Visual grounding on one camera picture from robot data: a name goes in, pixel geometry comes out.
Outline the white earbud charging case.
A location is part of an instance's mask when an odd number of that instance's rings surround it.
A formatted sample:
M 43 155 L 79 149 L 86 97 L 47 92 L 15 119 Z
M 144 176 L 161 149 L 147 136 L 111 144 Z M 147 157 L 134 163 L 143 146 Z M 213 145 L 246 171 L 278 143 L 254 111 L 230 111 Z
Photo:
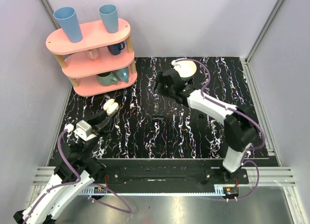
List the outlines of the white earbud charging case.
M 109 99 L 103 106 L 104 111 L 108 116 L 114 114 L 119 109 L 119 104 L 115 99 Z

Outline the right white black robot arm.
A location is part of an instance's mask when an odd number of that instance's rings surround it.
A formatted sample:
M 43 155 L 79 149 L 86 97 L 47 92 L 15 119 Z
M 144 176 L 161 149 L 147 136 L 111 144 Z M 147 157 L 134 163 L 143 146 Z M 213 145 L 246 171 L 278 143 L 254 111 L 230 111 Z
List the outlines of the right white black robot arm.
M 177 103 L 198 110 L 220 122 L 224 127 L 224 136 L 228 145 L 226 156 L 219 170 L 224 183 L 232 183 L 237 178 L 246 152 L 250 145 L 265 134 L 262 128 L 249 117 L 247 107 L 238 107 L 206 95 L 202 89 L 186 85 L 175 69 L 158 72 L 152 90 L 159 95 L 174 99 Z

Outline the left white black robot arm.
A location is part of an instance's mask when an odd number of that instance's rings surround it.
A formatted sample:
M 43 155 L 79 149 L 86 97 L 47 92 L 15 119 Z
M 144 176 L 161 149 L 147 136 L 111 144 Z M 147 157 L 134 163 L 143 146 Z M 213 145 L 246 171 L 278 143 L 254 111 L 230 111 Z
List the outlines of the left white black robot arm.
M 114 111 L 106 110 L 64 127 L 52 158 L 53 175 L 32 204 L 14 214 L 18 224 L 55 223 L 83 189 L 104 180 L 105 167 L 91 157 L 91 152 L 99 138 L 109 132 L 114 116 Z

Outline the cream white bowl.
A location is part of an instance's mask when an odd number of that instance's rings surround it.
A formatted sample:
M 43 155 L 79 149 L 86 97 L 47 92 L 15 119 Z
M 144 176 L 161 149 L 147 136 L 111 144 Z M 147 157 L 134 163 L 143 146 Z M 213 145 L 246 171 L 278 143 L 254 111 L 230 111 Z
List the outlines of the cream white bowl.
M 196 64 L 190 59 L 181 58 L 171 62 L 172 68 L 175 69 L 183 81 L 193 78 L 197 71 Z

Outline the green glazed mug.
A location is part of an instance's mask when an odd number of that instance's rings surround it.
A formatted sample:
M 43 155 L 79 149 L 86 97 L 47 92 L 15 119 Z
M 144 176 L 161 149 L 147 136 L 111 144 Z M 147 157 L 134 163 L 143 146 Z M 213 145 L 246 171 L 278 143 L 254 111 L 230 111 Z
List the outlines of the green glazed mug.
M 118 83 L 113 71 L 101 73 L 96 75 L 97 81 L 103 86 L 110 86 Z

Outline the black marble pattern mat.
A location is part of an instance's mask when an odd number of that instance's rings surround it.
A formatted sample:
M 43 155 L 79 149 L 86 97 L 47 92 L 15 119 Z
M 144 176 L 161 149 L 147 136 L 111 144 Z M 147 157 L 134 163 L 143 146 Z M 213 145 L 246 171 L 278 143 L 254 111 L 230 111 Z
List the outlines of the black marble pattern mat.
M 71 92 L 66 104 L 63 125 L 75 124 L 103 109 L 108 99 L 115 99 L 120 109 L 112 132 L 99 139 L 93 155 L 128 159 L 205 159 L 223 157 L 227 144 L 223 126 L 213 118 L 162 97 L 152 91 L 157 72 L 169 69 L 171 57 L 136 59 L 137 81 L 130 87 L 102 95 L 81 97 Z M 238 57 L 200 57 L 191 83 L 207 85 L 212 97 L 238 107 L 250 108 L 257 120 L 247 79 Z M 153 121 L 152 115 L 163 121 Z

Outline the light blue butterfly mug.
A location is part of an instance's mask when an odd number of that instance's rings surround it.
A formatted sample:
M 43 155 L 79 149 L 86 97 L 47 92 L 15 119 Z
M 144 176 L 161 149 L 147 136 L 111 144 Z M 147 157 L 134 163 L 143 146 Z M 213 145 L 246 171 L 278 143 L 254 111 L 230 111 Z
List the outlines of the light blue butterfly mug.
M 121 68 L 114 71 L 114 74 L 118 81 L 129 82 L 129 70 L 128 67 Z

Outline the pink three-tier shelf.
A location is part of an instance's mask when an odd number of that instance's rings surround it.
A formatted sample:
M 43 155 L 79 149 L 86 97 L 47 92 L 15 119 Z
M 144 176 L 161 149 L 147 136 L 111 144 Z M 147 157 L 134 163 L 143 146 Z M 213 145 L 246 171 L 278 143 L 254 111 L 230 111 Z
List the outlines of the pink three-tier shelf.
M 138 74 L 130 24 L 120 18 L 119 30 L 116 33 L 107 32 L 101 20 L 83 23 L 80 29 L 83 39 L 77 43 L 70 42 L 62 29 L 55 30 L 46 39 L 47 49 L 56 57 L 75 92 L 89 97 L 133 85 Z M 122 41 L 125 41 L 125 48 L 121 53 L 110 54 L 108 46 Z M 100 50 L 100 58 L 90 60 L 87 51 L 95 48 Z M 117 84 L 103 86 L 97 81 L 97 74 L 125 67 L 129 69 L 129 82 L 119 81 Z

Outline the dark blue mug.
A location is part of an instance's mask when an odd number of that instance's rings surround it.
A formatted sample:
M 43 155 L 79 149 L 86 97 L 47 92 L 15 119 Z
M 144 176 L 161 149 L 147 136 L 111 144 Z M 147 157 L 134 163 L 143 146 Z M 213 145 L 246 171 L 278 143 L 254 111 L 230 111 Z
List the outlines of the dark blue mug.
M 119 55 L 124 48 L 125 48 L 125 41 L 108 46 L 108 50 L 112 55 Z

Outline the pink mug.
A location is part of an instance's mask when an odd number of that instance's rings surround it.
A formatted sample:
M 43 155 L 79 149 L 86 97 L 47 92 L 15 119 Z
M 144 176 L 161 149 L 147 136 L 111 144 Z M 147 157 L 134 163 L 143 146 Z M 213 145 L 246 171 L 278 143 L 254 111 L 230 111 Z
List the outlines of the pink mug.
M 90 49 L 87 51 L 87 57 L 90 60 L 97 60 L 100 58 L 100 50 L 98 48 Z

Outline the right light blue tumbler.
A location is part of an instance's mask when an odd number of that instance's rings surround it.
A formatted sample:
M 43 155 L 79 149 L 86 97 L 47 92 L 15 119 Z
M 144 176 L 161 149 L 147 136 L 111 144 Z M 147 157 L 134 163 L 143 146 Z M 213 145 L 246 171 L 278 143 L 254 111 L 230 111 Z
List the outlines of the right light blue tumbler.
M 117 7 L 113 4 L 105 4 L 99 8 L 99 13 L 107 32 L 116 33 L 119 29 Z

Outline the light blue tumbler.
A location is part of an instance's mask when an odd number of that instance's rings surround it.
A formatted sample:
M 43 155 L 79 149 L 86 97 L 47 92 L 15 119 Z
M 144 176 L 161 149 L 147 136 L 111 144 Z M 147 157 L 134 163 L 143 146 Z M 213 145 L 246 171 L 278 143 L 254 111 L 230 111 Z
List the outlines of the light blue tumbler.
M 99 8 L 99 13 L 107 32 L 116 33 L 119 29 L 117 7 L 113 4 L 105 4 Z
M 59 8 L 53 16 L 70 42 L 77 43 L 83 39 L 77 14 L 73 7 Z

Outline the left light blue tumbler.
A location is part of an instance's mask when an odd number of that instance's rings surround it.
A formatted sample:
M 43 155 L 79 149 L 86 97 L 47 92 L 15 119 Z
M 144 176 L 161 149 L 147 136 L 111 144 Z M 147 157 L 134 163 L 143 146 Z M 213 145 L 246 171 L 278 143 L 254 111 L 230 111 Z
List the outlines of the left light blue tumbler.
M 53 16 L 70 42 L 77 43 L 83 39 L 77 14 L 73 7 L 59 8 Z

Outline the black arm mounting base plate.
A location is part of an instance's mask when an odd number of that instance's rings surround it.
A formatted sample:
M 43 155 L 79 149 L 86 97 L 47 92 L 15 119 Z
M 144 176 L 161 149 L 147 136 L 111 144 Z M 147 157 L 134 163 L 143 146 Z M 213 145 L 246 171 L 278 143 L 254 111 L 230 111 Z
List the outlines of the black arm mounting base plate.
M 249 184 L 246 169 L 228 173 L 221 159 L 100 159 L 111 181 L 193 180 L 208 184 Z

